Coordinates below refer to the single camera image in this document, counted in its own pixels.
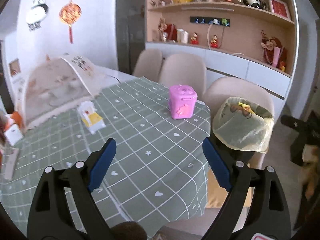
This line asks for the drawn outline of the person hand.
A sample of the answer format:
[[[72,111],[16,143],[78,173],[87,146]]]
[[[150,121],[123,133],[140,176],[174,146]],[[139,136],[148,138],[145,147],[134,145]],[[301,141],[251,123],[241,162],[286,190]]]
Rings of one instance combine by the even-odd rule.
[[[299,175],[300,182],[306,185],[305,197],[313,196],[319,181],[319,147],[306,144],[302,153],[303,166]]]

